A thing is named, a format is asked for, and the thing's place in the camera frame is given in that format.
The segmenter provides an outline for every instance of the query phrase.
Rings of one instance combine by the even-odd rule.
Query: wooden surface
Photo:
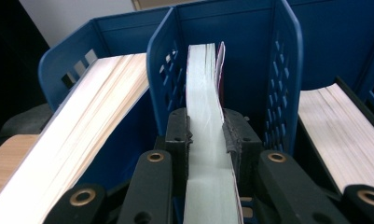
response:
[[[12,176],[37,138],[38,134],[18,134],[12,136],[0,146],[0,190]]]

